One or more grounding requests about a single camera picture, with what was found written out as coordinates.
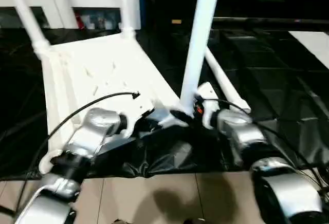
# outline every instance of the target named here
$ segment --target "black cable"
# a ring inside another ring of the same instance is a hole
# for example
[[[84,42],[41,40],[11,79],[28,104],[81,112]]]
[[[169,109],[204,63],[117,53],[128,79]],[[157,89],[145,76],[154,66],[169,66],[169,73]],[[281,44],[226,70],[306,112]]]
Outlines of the black cable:
[[[239,107],[238,105],[230,102],[230,101],[226,101],[226,100],[221,100],[221,99],[203,99],[204,101],[217,101],[218,103],[225,103],[228,105],[231,105],[233,107],[236,107],[237,109],[239,109],[240,111],[242,111],[243,113],[245,113],[246,115],[249,116],[249,113],[247,111],[245,111],[243,108]],[[290,143],[290,141],[284,136],[279,134],[278,132],[276,132],[275,130],[268,128],[264,125],[259,124],[258,122],[253,122],[255,125],[257,125],[259,128],[263,129],[263,130],[267,130],[268,132],[273,133],[276,137],[278,137],[279,139],[281,139],[282,141],[285,142],[285,144],[289,147],[289,149],[291,149],[293,152],[295,152],[295,154],[303,161],[303,163],[306,165],[307,169],[309,169],[312,174],[314,175],[315,179],[318,181],[318,185],[321,188],[321,190],[323,190],[323,184],[322,181],[320,179],[320,177],[318,176],[318,174],[314,171],[312,165],[305,159],[305,157]]]
[[[52,132],[47,136],[47,138],[43,141],[43,143],[41,144],[41,146],[39,147],[39,149],[37,150],[37,152],[35,153],[33,159],[32,159],[32,162],[29,166],[29,169],[28,169],[28,173],[26,174],[26,177],[25,177],[25,180],[24,180],[24,183],[22,185],[22,188],[21,188],[21,191],[20,191],[20,195],[19,195],[19,199],[16,203],[16,208],[15,208],[15,211],[16,213],[18,213],[19,211],[19,208],[20,208],[20,205],[21,205],[21,201],[22,201],[22,197],[23,197],[23,194],[24,194],[24,191],[25,191],[25,188],[26,188],[26,184],[27,184],[27,181],[28,181],[28,174],[29,172],[33,169],[34,165],[36,164],[37,160],[38,160],[38,157],[40,155],[40,152],[42,151],[42,149],[47,145],[48,143],[48,140],[69,120],[71,119],[73,116],[75,116],[76,114],[78,114],[79,112],[81,112],[82,110],[92,106],[93,104],[97,103],[97,102],[100,102],[104,99],[108,99],[108,98],[111,98],[111,97],[115,97],[115,96],[122,96],[122,95],[131,95],[133,96],[133,98],[135,99],[136,97],[138,97],[140,94],[139,93],[135,93],[135,92],[119,92],[119,93],[114,93],[114,94],[110,94],[110,95],[106,95],[104,97],[101,97],[101,98],[98,98],[96,100],[93,100],[92,102],[89,102],[87,103],[86,105],[80,107],[79,109],[77,109],[76,111],[74,111],[72,114],[70,114],[69,116],[67,116],[59,125],[57,125],[54,130],[52,130]]]

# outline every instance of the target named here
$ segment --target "black plastic sheet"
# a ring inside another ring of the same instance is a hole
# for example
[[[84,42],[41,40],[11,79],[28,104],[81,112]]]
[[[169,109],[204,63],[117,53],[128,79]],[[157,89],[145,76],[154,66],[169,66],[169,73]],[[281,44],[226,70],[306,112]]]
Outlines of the black plastic sheet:
[[[52,44],[109,33],[113,32],[45,31]],[[186,32],[137,33],[138,42],[178,95],[189,36]],[[284,134],[313,165],[329,161],[329,70],[314,55],[288,32],[213,31],[209,47],[256,120]],[[47,135],[41,62],[24,30],[0,31],[0,58],[0,179],[22,179]],[[200,83],[205,81],[224,98],[207,64]],[[272,134],[268,137],[295,164],[305,166],[283,141]],[[174,126],[101,155],[90,177],[236,170],[241,168],[234,164],[226,139],[200,127]],[[36,169],[29,174],[29,178],[38,176]]]

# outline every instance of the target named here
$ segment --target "white metal pole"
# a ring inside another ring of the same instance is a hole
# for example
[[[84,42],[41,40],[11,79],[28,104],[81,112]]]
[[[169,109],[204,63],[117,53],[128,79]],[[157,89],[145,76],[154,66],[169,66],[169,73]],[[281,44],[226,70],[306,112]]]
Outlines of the white metal pole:
[[[135,31],[131,26],[128,0],[121,0],[121,31],[126,38],[134,37]]]
[[[185,67],[180,103],[188,114],[193,112],[193,98],[197,91],[209,32],[217,0],[197,0],[190,46]]]
[[[32,40],[34,50],[41,47],[49,46],[49,42],[45,39],[42,31],[30,9],[24,0],[14,0],[16,11],[19,14],[21,21]]]
[[[208,47],[206,47],[205,56],[206,56],[206,61],[208,62],[208,65],[210,66],[212,72],[214,73],[218,81],[218,84],[220,85],[222,91],[224,92],[226,99],[236,104],[246,112],[250,113],[251,112],[250,106],[244,99],[240,97],[239,93],[236,91],[231,81],[228,79],[225,72],[223,71],[223,69],[221,68],[221,66],[219,65],[216,58],[214,57],[214,55],[212,54],[212,52],[209,50]],[[231,109],[240,111],[239,109],[232,106]]]

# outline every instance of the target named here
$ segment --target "beige floor tile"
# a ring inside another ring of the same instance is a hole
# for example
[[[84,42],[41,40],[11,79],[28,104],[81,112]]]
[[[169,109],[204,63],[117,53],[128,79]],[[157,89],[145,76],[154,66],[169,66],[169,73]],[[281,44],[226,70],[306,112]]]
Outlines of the beige floor tile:
[[[213,224],[263,223],[248,172],[197,174],[205,219]]]
[[[78,211],[75,224],[97,224],[104,179],[86,179],[74,208]]]
[[[26,191],[22,198],[22,203],[26,200],[27,196],[31,193],[31,190],[34,188],[37,181],[30,181],[27,184]],[[19,192],[21,190],[22,182],[21,181],[8,181],[3,189],[3,192],[0,196],[0,205],[5,206],[10,209],[14,209],[16,202],[18,200]],[[6,215],[0,214],[0,223],[1,224],[11,224],[12,218]]]
[[[202,217],[194,174],[105,179],[98,224],[181,224]]]
[[[6,183],[7,183],[6,181],[0,181],[0,197],[2,195],[2,192],[3,192],[4,188],[5,188]]]

